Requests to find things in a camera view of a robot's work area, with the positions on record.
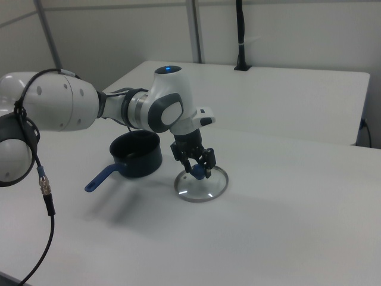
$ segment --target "white table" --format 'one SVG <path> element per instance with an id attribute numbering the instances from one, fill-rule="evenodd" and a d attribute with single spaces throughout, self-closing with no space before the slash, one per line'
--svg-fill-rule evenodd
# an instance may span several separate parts
<path id="1" fill-rule="evenodd" d="M 51 181 L 56 233 L 30 284 L 378 285 L 381 281 L 381 152 L 368 148 L 202 128 L 205 147 L 229 174 L 207 203 L 177 197 L 182 170 L 161 134 L 152 175 L 111 175 L 107 164 L 127 130 L 97 120 L 87 130 L 43 132 L 39 154 Z M 0 271 L 23 278 L 49 234 L 33 171 L 0 192 Z"/>

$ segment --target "white tabletop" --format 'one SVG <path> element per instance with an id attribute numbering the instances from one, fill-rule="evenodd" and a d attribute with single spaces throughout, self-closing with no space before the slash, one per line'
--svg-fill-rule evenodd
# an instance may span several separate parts
<path id="1" fill-rule="evenodd" d="M 367 73 L 267 67 L 235 71 L 216 64 L 146 61 L 106 91 L 149 89 L 155 69 L 169 64 L 188 74 L 195 104 L 212 107 L 218 128 L 342 145 L 356 142 Z"/>
<path id="2" fill-rule="evenodd" d="M 229 186 L 206 203 L 181 200 L 183 169 L 162 133 L 163 164 L 127 180 L 110 143 L 126 128 L 98 119 L 77 132 L 42 132 L 39 156 L 54 196 L 56 233 L 30 284 L 378 285 L 381 152 L 204 127 Z M 49 217 L 34 170 L 0 192 L 0 271 L 23 278 L 42 254 Z"/>

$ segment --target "white wall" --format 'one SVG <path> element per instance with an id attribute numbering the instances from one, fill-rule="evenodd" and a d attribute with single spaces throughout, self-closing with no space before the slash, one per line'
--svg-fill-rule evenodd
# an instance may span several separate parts
<path id="1" fill-rule="evenodd" d="M 42 5 L 63 67 L 99 90 L 146 60 L 193 62 L 185 0 Z"/>
<path id="2" fill-rule="evenodd" d="M 33 0 L 0 0 L 0 77 L 55 67 Z"/>
<path id="3" fill-rule="evenodd" d="M 381 2 L 249 4 L 243 12 L 246 38 L 260 37 L 246 46 L 248 64 L 370 73 L 364 117 L 381 148 Z M 205 63 L 235 64 L 235 6 L 199 0 L 199 15 Z M 365 130 L 359 143 L 368 146 Z"/>

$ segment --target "cable connector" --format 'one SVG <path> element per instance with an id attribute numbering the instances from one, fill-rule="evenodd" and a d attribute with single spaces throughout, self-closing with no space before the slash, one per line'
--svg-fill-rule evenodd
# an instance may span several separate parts
<path id="1" fill-rule="evenodd" d="M 69 70 L 61 69 L 60 73 L 66 76 L 76 77 L 76 74 Z"/>
<path id="2" fill-rule="evenodd" d="M 54 205 L 53 205 L 53 197 L 52 197 L 52 189 L 49 184 L 49 179 L 45 175 L 45 171 L 43 170 L 43 166 L 37 167 L 38 171 L 38 182 L 41 187 L 41 193 L 43 196 L 43 200 L 46 204 L 46 210 L 48 211 L 48 216 L 55 215 Z"/>
<path id="3" fill-rule="evenodd" d="M 52 192 L 50 188 L 49 179 L 46 176 L 42 176 L 38 178 L 39 185 L 41 187 L 41 193 L 43 195 L 49 195 Z"/>

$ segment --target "black cable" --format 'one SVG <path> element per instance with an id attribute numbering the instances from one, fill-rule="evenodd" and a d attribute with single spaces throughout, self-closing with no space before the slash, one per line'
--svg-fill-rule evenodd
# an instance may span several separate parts
<path id="1" fill-rule="evenodd" d="M 32 85 L 32 83 L 39 76 L 41 76 L 41 75 L 43 75 L 45 73 L 50 73 L 50 72 L 54 72 L 54 71 L 56 71 L 56 72 L 63 72 L 61 69 L 47 69 L 47 70 L 40 71 L 39 73 L 36 73 L 28 81 L 28 83 L 24 87 L 24 90 L 23 90 L 23 92 L 21 94 L 21 97 L 20 97 L 20 99 L 18 101 L 15 102 L 15 107 L 14 107 L 14 113 L 17 116 L 17 121 L 18 121 L 18 124 L 20 125 L 20 129 L 21 129 L 21 131 L 23 133 L 23 136 L 25 138 L 25 142 L 29 146 L 30 151 L 32 152 L 32 156 L 35 159 L 36 164 L 38 166 L 37 170 L 39 172 L 39 183 L 40 183 L 41 191 L 42 191 L 42 194 L 43 194 L 43 200 L 45 201 L 45 205 L 46 205 L 46 209 L 48 211 L 48 215 L 51 217 L 51 230 L 50 230 L 49 240 L 48 240 L 48 243 L 47 243 L 47 245 L 45 247 L 45 250 L 43 251 L 43 253 L 41 255 L 41 258 L 37 262 L 36 266 L 32 269 L 32 271 L 30 271 L 30 273 L 18 285 L 24 285 L 25 282 L 36 272 L 36 270 L 38 269 L 38 267 L 41 265 L 42 261 L 44 260 L 46 254 L 48 253 L 48 250 L 49 250 L 50 245 L 51 245 L 52 240 L 53 240 L 55 210 L 54 210 L 53 198 L 52 198 L 52 194 L 51 194 L 51 190 L 50 190 L 50 186 L 49 186 L 49 180 L 45 176 L 45 171 L 43 170 L 43 167 L 41 166 L 41 162 L 40 162 L 39 157 L 37 155 L 37 151 L 33 147 L 33 144 L 31 144 L 31 142 L 30 142 L 30 138 L 29 138 L 28 134 L 25 131 L 24 124 L 30 124 L 33 127 L 34 132 L 37 132 L 37 134 L 36 134 L 37 138 L 39 138 L 40 135 L 39 135 L 39 131 L 38 131 L 37 126 L 34 124 L 34 122 L 32 122 L 27 117 L 27 113 L 26 113 L 26 110 L 25 110 L 25 108 L 23 106 L 23 103 L 24 103 L 24 99 L 25 99 L 26 93 L 27 93 L 29 87 Z"/>
<path id="2" fill-rule="evenodd" d="M 367 131 L 368 131 L 368 137 L 369 137 L 369 148 L 371 148 L 371 136 L 370 136 L 370 130 L 369 130 L 368 123 L 365 122 L 364 127 L 367 128 Z"/>
<path id="3" fill-rule="evenodd" d="M 41 255 L 41 258 L 40 260 L 38 260 L 36 266 L 32 269 L 32 271 L 30 271 L 30 273 L 18 284 L 18 286 L 21 286 L 21 285 L 24 285 L 26 281 L 28 281 L 28 279 L 30 277 L 32 277 L 32 275 L 36 272 L 37 268 L 41 265 L 43 259 L 45 258 L 46 254 L 48 253 L 48 250 L 50 248 L 50 245 L 52 244 L 52 240 L 53 240 L 53 234 L 54 234 L 54 216 L 51 216 L 51 228 L 50 228 L 50 235 L 49 235 L 49 240 L 48 240 L 48 243 L 45 247 L 45 250 L 43 251 L 42 255 Z"/>

